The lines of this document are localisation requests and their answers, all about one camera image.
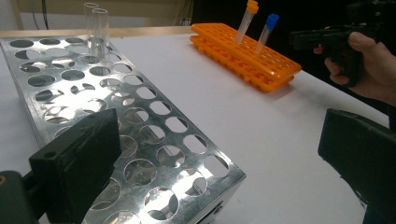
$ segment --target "blue cap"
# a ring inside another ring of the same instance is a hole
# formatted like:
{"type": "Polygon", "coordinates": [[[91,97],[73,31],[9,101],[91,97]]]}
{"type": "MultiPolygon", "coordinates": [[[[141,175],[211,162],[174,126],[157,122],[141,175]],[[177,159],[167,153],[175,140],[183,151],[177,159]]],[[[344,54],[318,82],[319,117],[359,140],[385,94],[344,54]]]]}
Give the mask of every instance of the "blue cap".
{"type": "Polygon", "coordinates": [[[267,22],[265,23],[267,25],[267,29],[268,30],[274,29],[274,26],[275,26],[277,20],[279,20],[279,16],[278,15],[276,15],[274,13],[269,15],[268,18],[267,18],[267,22]]]}

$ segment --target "hand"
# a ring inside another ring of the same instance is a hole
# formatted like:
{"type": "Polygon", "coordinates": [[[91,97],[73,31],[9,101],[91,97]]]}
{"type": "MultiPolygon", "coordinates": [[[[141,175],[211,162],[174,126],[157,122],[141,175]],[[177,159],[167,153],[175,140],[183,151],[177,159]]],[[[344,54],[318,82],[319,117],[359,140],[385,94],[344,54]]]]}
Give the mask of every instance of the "hand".
{"type": "MultiPolygon", "coordinates": [[[[361,33],[351,33],[348,43],[354,50],[362,53],[364,66],[359,74],[359,82],[350,89],[361,96],[396,106],[396,57],[383,43],[375,43],[372,38],[361,33]]],[[[322,51],[321,47],[314,49],[316,54],[322,51]]],[[[342,68],[338,64],[333,63],[330,58],[325,59],[325,64],[333,82],[339,85],[348,83],[348,77],[342,75],[342,68]]]]}

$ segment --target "test tube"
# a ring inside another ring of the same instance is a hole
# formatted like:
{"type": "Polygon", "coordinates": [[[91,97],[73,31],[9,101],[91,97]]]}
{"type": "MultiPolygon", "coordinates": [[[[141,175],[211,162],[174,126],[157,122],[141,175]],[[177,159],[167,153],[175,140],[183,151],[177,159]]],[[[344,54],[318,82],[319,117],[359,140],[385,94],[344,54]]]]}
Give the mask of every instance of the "test tube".
{"type": "Polygon", "coordinates": [[[90,41],[91,37],[93,37],[94,33],[94,24],[93,24],[93,15],[92,11],[94,8],[99,7],[99,5],[95,3],[84,3],[84,13],[85,13],[85,24],[87,28],[88,40],[90,41]]]}
{"type": "Polygon", "coordinates": [[[253,19],[254,14],[256,14],[258,10],[259,10],[259,6],[256,1],[254,0],[247,1],[247,10],[245,11],[244,18],[242,19],[241,24],[239,25],[238,33],[236,34],[236,37],[233,40],[235,44],[240,44],[242,42],[242,39],[244,38],[245,33],[247,32],[250,22],[253,19]]]}
{"type": "Polygon", "coordinates": [[[262,48],[264,48],[267,43],[268,37],[273,31],[277,20],[279,20],[279,16],[274,13],[268,16],[264,29],[262,29],[262,35],[260,36],[259,43],[257,44],[256,54],[260,54],[260,52],[262,52],[262,48]]]}
{"type": "Polygon", "coordinates": [[[94,38],[92,39],[93,54],[103,59],[108,50],[108,12],[102,8],[94,8],[92,11],[94,38]]]}

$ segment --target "white tabletop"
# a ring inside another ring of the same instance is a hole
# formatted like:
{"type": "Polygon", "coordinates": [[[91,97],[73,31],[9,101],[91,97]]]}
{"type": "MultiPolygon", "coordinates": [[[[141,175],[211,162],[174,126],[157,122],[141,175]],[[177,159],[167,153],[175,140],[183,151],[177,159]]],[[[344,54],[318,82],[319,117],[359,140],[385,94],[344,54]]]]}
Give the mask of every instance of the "white tabletop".
{"type": "MultiPolygon", "coordinates": [[[[114,38],[112,43],[246,174],[214,223],[361,224],[364,208],[318,155],[327,108],[388,126],[388,118],[300,72],[260,92],[196,50],[190,35],[114,38]]],[[[0,54],[0,171],[25,175],[38,150],[0,54]]]]}

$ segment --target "perforated metal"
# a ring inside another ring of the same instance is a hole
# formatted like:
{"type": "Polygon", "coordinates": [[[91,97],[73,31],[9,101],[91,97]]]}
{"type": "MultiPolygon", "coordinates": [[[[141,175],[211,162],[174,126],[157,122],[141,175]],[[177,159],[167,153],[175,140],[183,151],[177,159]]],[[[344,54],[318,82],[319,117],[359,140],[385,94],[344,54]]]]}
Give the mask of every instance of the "perforated metal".
{"type": "Polygon", "coordinates": [[[122,154],[84,223],[208,223],[245,179],[115,46],[98,58],[86,36],[1,44],[41,146],[91,113],[117,109],[122,154]]]}

